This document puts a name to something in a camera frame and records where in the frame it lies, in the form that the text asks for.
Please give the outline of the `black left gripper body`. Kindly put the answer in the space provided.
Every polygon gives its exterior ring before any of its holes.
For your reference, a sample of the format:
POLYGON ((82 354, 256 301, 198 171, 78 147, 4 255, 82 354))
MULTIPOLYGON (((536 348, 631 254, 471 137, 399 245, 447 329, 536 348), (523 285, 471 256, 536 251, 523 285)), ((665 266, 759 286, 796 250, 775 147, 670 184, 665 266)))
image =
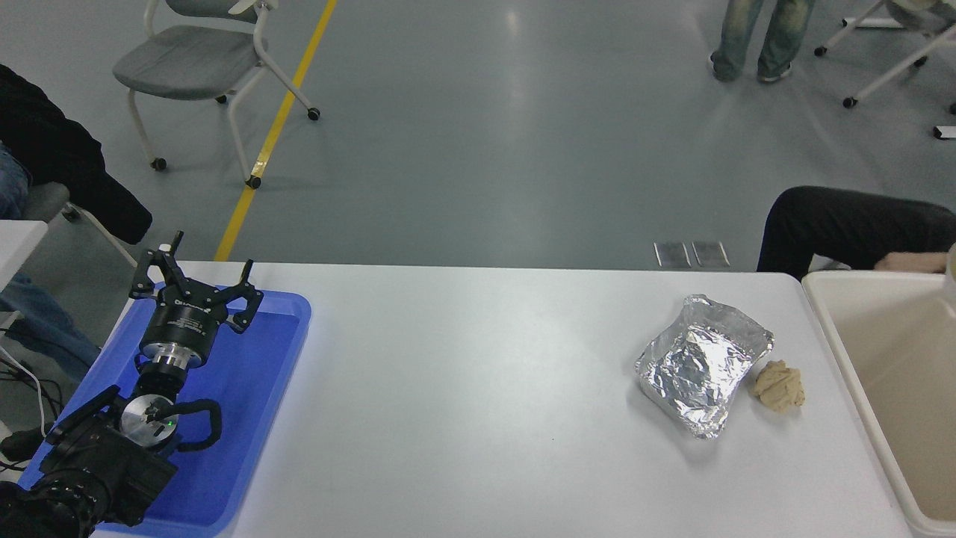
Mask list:
POLYGON ((219 327, 228 317, 222 303, 206 303, 218 296, 214 286, 198 280, 187 280, 185 292, 177 285, 167 285, 158 292, 157 309, 141 339, 141 350, 159 344, 178 344, 195 353, 211 352, 219 327))

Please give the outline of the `person's hand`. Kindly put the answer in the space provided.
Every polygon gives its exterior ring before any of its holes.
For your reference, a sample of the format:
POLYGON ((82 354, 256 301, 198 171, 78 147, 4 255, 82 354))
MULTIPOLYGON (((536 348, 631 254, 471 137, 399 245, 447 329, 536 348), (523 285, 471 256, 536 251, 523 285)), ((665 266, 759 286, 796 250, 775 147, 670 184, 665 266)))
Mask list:
POLYGON ((879 259, 875 271, 902 273, 945 273, 947 252, 890 252, 879 259))

